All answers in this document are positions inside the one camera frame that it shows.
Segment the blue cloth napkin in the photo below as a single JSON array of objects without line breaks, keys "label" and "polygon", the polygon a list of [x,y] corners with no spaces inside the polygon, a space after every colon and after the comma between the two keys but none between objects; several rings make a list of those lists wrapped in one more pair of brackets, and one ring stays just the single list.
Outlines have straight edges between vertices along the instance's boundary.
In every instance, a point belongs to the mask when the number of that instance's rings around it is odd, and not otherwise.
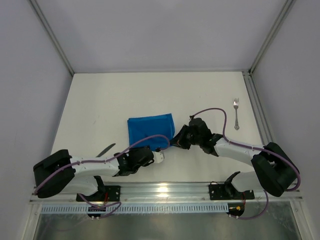
[{"label": "blue cloth napkin", "polygon": [[129,118],[127,120],[127,128],[130,145],[154,135],[162,135],[168,139],[157,136],[146,139],[135,146],[136,148],[149,146],[152,151],[166,149],[169,146],[168,142],[175,134],[175,125],[171,113]]}]

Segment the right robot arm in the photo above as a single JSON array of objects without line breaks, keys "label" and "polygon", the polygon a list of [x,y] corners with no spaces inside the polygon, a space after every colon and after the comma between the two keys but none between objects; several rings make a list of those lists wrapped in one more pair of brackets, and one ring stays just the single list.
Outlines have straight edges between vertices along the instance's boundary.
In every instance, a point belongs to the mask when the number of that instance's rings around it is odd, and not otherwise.
[{"label": "right robot arm", "polygon": [[274,197],[280,197],[297,178],[298,169],[274,142],[266,146],[234,144],[224,136],[212,133],[201,118],[192,119],[170,140],[172,146],[188,150],[199,146],[204,153],[225,157],[253,167],[253,171],[236,171],[224,182],[227,194],[234,196],[251,190],[264,190]]}]

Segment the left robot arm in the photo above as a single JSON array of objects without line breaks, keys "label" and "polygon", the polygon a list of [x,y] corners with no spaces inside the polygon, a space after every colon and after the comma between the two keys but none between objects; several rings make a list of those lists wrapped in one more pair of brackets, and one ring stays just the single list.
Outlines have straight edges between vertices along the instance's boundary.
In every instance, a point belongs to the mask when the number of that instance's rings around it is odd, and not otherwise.
[{"label": "left robot arm", "polygon": [[104,191],[101,177],[127,177],[162,160],[163,156],[148,146],[92,159],[71,156],[67,149],[62,149],[34,165],[34,194],[40,199],[61,192],[94,196]]}]

